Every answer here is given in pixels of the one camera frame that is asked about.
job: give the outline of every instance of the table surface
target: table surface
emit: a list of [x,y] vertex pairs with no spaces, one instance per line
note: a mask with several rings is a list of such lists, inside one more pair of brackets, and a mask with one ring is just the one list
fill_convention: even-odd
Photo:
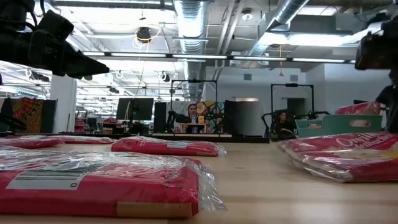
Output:
[[[196,157],[211,166],[228,213],[189,220],[1,216],[0,223],[397,223],[395,183],[340,184],[292,167],[269,144],[223,144],[224,157]],[[110,151],[110,146],[62,145],[48,150]]]

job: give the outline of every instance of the red package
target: red package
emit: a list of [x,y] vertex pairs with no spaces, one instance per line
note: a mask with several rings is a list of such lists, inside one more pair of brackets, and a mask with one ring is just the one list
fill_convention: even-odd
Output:
[[187,218],[226,210],[200,162],[0,147],[0,214]]
[[49,139],[46,136],[8,136],[0,138],[0,146],[15,146],[24,149],[38,149],[62,143],[63,141],[60,139]]
[[112,145],[113,152],[140,152],[145,154],[166,154],[178,156],[225,155],[223,146],[205,141],[168,141],[148,137],[128,137]]
[[380,103],[377,101],[338,108],[335,114],[379,115]]
[[103,121],[104,123],[117,123],[117,119],[115,118],[107,118]]
[[398,180],[398,134],[361,133],[293,139],[279,148],[296,166],[340,182]]
[[51,139],[60,139],[65,144],[109,144],[115,142],[108,137],[88,137],[88,136],[48,136]]

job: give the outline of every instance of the pillar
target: pillar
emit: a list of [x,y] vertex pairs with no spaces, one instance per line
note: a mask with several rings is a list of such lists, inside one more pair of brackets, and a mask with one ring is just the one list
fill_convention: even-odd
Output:
[[76,110],[76,79],[69,76],[51,78],[50,99],[57,101],[55,110],[53,133],[74,131]]

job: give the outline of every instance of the pipe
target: pipe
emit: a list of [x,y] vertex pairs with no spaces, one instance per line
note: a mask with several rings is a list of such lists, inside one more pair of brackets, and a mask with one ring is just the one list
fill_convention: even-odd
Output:
[[[178,35],[180,37],[204,38],[206,27],[207,2],[179,0],[174,1],[177,13]],[[200,40],[180,41],[183,54],[203,54],[205,53],[205,43]],[[184,62],[185,78],[201,80],[200,62]],[[188,85],[190,98],[198,98],[198,86]]]
[[228,30],[229,21],[231,20],[234,5],[235,5],[235,0],[229,0],[229,5],[227,8],[228,14],[226,15],[226,20],[224,21],[223,30],[221,31],[220,39],[218,40],[217,50],[215,52],[216,55],[220,53],[221,47],[223,46],[225,34],[226,31]]
[[[266,30],[271,30],[281,24],[292,21],[308,2],[309,0],[280,0],[275,10],[275,16],[271,19],[270,23],[268,23]],[[262,56],[268,48],[268,45],[262,44],[262,41],[268,39],[268,35],[268,32],[263,33],[246,55],[255,57]]]
[[160,9],[174,11],[172,0],[146,1],[146,0],[118,0],[118,1],[52,1],[55,6],[65,7],[102,7],[114,9]]
[[279,25],[290,23],[310,0],[282,0],[278,2],[275,16],[266,31]]
[[238,23],[239,15],[243,9],[243,3],[244,3],[243,0],[240,0],[238,3],[238,9],[236,10],[234,21],[232,22],[231,28],[229,29],[228,37],[224,44],[223,55],[226,54],[226,51],[228,50],[229,47],[229,43],[231,43],[232,36],[234,35],[235,32],[236,24]]

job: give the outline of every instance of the light fixture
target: light fixture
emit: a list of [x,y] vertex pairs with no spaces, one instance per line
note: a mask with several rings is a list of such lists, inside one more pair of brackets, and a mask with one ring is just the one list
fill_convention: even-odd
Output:
[[166,54],[145,54],[145,53],[111,53],[114,57],[147,57],[147,58],[164,58]]
[[31,77],[32,76],[32,70],[30,68],[25,70],[25,75],[26,75],[26,77]]
[[167,74],[167,73],[165,73],[165,72],[162,72],[162,73],[159,75],[159,78],[160,78],[161,80],[163,80],[163,82],[166,82],[166,83],[168,83],[168,82],[170,81],[170,76],[169,76],[169,74]]
[[124,77],[124,75],[122,73],[122,70],[119,70],[119,71],[116,72],[116,78],[121,79],[123,77]]
[[149,33],[149,27],[140,27],[139,30],[137,31],[136,38],[139,42],[143,44],[148,44],[152,40]]
[[279,57],[250,57],[250,56],[234,56],[234,60],[254,60],[254,61],[275,61],[285,62],[287,58]]
[[244,21],[248,21],[248,20],[251,20],[253,18],[253,15],[251,14],[251,8],[244,8],[242,10],[242,14],[243,14],[242,19]]
[[104,52],[83,52],[86,56],[105,56]]
[[340,59],[293,58],[293,62],[344,63]]
[[287,44],[287,38],[284,34],[265,32],[259,39],[259,44],[260,45]]
[[200,58],[200,59],[226,59],[223,55],[189,55],[189,54],[173,54],[173,58]]
[[195,41],[201,41],[201,42],[208,42],[208,38],[197,38],[197,37],[172,37],[172,39],[175,40],[195,40]]
[[345,37],[331,34],[293,34],[287,44],[301,46],[338,47],[344,43]]

